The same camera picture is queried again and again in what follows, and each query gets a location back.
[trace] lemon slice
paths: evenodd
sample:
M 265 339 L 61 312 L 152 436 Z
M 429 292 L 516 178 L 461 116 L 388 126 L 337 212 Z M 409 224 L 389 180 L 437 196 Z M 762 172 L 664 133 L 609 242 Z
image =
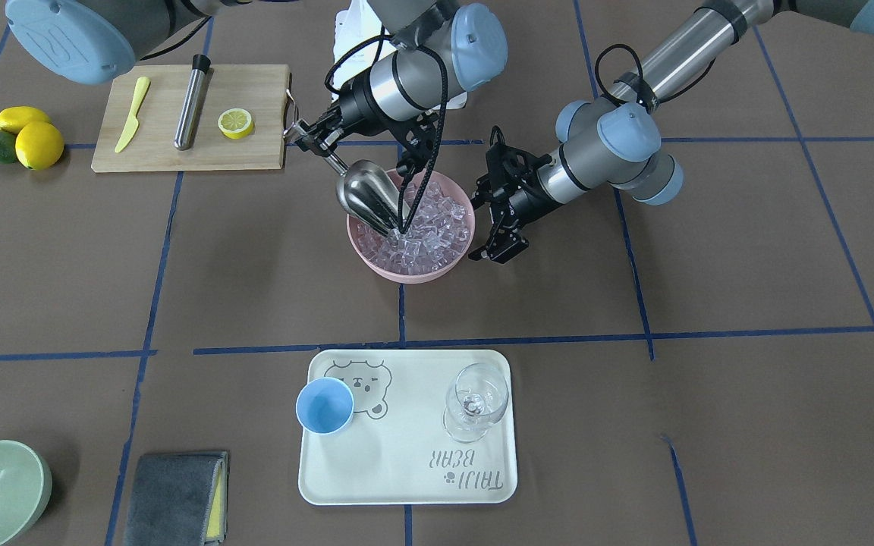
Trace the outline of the lemon slice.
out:
M 222 133 L 230 139 L 245 138 L 253 128 L 252 114 L 245 108 L 230 108 L 218 118 L 218 129 L 222 129 Z

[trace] wine glass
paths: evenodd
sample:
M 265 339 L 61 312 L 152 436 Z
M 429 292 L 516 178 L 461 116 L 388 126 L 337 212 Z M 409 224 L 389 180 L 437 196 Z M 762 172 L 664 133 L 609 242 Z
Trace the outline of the wine glass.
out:
M 508 408 L 508 382 L 495 366 L 474 363 L 447 390 L 444 430 L 461 443 L 483 438 Z

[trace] bear illustration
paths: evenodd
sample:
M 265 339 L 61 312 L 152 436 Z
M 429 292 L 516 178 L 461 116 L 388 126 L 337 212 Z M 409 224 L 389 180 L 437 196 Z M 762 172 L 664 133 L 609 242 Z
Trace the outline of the bear illustration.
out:
M 323 375 L 336 377 L 350 387 L 355 401 L 354 413 L 365 413 L 371 419 L 382 419 L 386 415 L 386 388 L 389 388 L 393 374 L 382 365 L 382 360 L 379 364 L 371 364 L 367 360 L 337 364 L 333 360 L 332 366 Z

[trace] stainless steel muddler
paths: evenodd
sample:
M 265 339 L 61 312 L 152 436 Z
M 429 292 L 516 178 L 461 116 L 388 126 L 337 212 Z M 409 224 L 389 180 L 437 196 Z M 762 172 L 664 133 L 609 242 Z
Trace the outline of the stainless steel muddler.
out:
M 194 132 L 198 118 L 201 117 L 201 106 L 204 105 L 204 96 L 208 93 L 209 68 L 211 59 L 207 56 L 199 53 L 191 59 L 191 79 L 187 82 L 187 94 L 184 94 L 178 132 L 174 134 L 174 148 L 189 149 L 194 144 Z

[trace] pink bowl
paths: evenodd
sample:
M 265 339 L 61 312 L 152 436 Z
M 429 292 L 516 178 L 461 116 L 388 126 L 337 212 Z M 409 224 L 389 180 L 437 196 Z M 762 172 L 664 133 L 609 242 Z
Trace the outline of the pink bowl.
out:
M 388 170 L 386 171 L 386 175 L 389 176 L 389 180 L 392 180 L 393 186 L 399 186 L 403 182 L 402 177 L 399 177 L 396 174 L 396 170 Z M 423 180 L 423 172 L 417 173 L 415 177 L 413 177 L 414 184 L 420 184 L 420 181 Z M 428 184 L 438 184 L 440 186 L 440 190 L 443 191 L 444 196 L 451 197 L 457 204 L 464 205 L 466 212 L 464 214 L 464 224 L 467 225 L 467 230 L 470 233 L 470 236 L 467 239 L 467 244 L 464 246 L 465 249 L 470 248 L 471 242 L 474 241 L 474 207 L 471 206 L 471 200 L 468 198 L 467 193 L 461 189 L 453 180 L 448 179 L 448 177 L 434 171 L 430 175 L 430 182 Z M 437 277 L 444 275 L 451 270 L 451 267 L 457 265 L 458 262 L 461 261 L 462 258 L 467 255 L 467 252 L 461 253 L 453 262 L 448 263 L 444 267 L 441 267 L 437 271 L 432 271 L 430 273 L 424 273 L 423 275 L 400 275 L 399 273 L 392 273 L 391 271 L 386 271 L 382 267 L 377 266 L 374 263 L 371 263 L 370 260 L 366 259 L 366 256 L 362 255 L 360 252 L 360 246 L 357 245 L 357 225 L 360 225 L 360 220 L 358 218 L 353 218 L 351 215 L 347 215 L 346 217 L 346 232 L 347 235 L 350 236 L 350 243 L 353 245 L 355 251 L 357 251 L 357 255 L 363 260 L 366 265 L 369 266 L 370 269 L 376 271 L 379 276 L 384 279 L 391 280 L 395 283 L 403 283 L 403 284 L 420 284 L 426 283 L 428 281 L 433 281 Z

